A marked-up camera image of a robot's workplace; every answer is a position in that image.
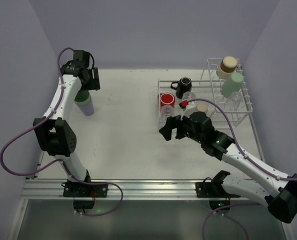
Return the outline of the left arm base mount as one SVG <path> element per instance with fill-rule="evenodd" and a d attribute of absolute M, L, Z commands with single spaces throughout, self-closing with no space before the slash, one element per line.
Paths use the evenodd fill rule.
<path fill-rule="evenodd" d="M 106 198 L 108 184 L 88 185 L 67 180 L 61 184 L 66 198 Z"/>

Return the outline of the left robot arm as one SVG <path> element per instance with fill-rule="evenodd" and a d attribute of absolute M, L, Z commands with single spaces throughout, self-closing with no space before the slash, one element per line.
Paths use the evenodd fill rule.
<path fill-rule="evenodd" d="M 94 113 L 90 91 L 101 88 L 99 70 L 90 52 L 76 49 L 72 52 L 72 59 L 58 66 L 54 97 L 43 117 L 34 119 L 33 128 L 41 150 L 60 162 L 68 181 L 89 185 L 90 174 L 75 152 L 77 137 L 68 120 L 74 104 L 86 116 Z"/>

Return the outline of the brown and cream cup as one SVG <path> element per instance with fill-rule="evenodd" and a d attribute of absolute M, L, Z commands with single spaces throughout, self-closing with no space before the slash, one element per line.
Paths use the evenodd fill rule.
<path fill-rule="evenodd" d="M 218 69 L 217 75 L 220 79 L 226 80 L 229 76 L 233 74 L 238 66 L 238 60 L 233 56 L 225 56 Z"/>

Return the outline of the black controller box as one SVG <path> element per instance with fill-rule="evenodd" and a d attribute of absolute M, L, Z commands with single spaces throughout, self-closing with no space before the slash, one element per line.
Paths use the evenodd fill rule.
<path fill-rule="evenodd" d="M 74 200 L 73 209 L 76 211 L 85 211 L 93 209 L 95 205 L 94 200 Z"/>
<path fill-rule="evenodd" d="M 229 200 L 210 200 L 209 206 L 212 210 L 218 209 L 223 207 L 223 211 L 229 211 L 231 202 Z"/>

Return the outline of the tall light green cup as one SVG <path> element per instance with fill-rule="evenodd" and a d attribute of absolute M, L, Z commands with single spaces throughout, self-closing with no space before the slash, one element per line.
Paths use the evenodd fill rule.
<path fill-rule="evenodd" d="M 232 73 L 221 86 L 221 94 L 228 98 L 233 92 L 238 92 L 244 81 L 244 76 L 239 72 Z"/>

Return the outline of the red mug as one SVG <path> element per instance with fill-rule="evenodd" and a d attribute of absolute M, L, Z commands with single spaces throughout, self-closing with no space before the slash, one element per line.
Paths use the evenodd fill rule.
<path fill-rule="evenodd" d="M 162 111 L 162 108 L 164 106 L 169 106 L 174 110 L 175 109 L 175 102 L 176 102 L 176 98 L 175 98 L 175 96 L 173 94 L 171 94 L 169 92 L 161 93 L 160 97 L 159 97 L 160 112 Z"/>

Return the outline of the black mug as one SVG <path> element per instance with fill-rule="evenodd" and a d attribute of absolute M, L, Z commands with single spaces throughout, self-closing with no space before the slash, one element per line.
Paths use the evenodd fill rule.
<path fill-rule="evenodd" d="M 189 77 L 182 77 L 178 81 L 173 81 L 170 88 L 175 90 L 175 95 L 178 99 L 182 99 L 184 93 L 190 92 L 192 89 L 192 80 Z"/>

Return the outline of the clear glass front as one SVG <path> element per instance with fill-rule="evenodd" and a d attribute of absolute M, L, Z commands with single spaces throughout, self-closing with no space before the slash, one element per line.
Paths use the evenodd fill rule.
<path fill-rule="evenodd" d="M 171 117 L 174 114 L 174 107 L 171 105 L 164 105 L 160 110 L 160 120 L 166 121 L 168 117 Z"/>

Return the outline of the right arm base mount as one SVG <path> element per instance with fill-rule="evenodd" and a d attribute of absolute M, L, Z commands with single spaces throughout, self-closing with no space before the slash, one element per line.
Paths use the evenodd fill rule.
<path fill-rule="evenodd" d="M 206 177 L 202 182 L 195 183 L 197 198 L 240 198 L 240 195 L 229 194 L 222 187 L 224 179 L 230 175 L 228 171 L 221 170 L 213 178 Z"/>

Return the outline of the right black controller box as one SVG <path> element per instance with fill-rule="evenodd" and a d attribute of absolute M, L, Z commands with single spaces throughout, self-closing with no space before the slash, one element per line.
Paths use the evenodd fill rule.
<path fill-rule="evenodd" d="M 223 211 L 229 211 L 231 202 L 229 200 L 210 200 L 209 206 L 212 210 L 218 209 L 223 207 Z"/>

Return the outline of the beige cup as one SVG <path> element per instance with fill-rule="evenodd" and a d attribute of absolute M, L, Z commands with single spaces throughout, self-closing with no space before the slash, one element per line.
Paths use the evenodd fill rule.
<path fill-rule="evenodd" d="M 208 113 L 208 105 L 206 103 L 198 103 L 196 105 L 196 109 L 199 111 L 199 112 L 203 112 L 205 114 Z"/>

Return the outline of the clear glass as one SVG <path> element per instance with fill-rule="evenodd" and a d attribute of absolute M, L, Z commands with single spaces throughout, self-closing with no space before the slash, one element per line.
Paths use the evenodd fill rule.
<path fill-rule="evenodd" d="M 181 101 L 188 101 L 195 98 L 196 98 L 196 95 L 193 92 L 187 91 L 183 94 Z"/>
<path fill-rule="evenodd" d="M 160 110 L 160 120 L 166 121 L 168 117 L 171 117 L 174 114 L 174 107 L 171 105 L 164 105 Z"/>

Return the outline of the lavender cup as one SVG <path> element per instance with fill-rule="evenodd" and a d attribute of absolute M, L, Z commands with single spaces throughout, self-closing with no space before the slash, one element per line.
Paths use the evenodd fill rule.
<path fill-rule="evenodd" d="M 91 116 L 94 114 L 94 106 L 93 106 L 93 101 L 91 98 L 82 101 L 82 102 L 77 102 L 75 101 L 75 104 L 78 106 L 78 108 L 82 111 L 82 113 L 85 116 Z"/>

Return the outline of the left black controller box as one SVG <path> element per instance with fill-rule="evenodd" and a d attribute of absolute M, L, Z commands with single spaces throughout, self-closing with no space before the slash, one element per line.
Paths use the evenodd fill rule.
<path fill-rule="evenodd" d="M 76 211 L 85 211 L 93 209 L 95 205 L 94 200 L 74 200 L 73 209 Z"/>

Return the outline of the aluminium mounting rail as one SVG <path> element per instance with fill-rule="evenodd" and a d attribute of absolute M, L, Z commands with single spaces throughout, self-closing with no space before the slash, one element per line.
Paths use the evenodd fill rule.
<path fill-rule="evenodd" d="M 27 179 L 20 194 L 24 200 L 69 200 L 64 197 L 65 179 Z M 113 180 L 123 191 L 124 201 L 163 200 L 243 200 L 241 195 L 214 197 L 204 194 L 198 197 L 196 183 L 199 180 Z"/>

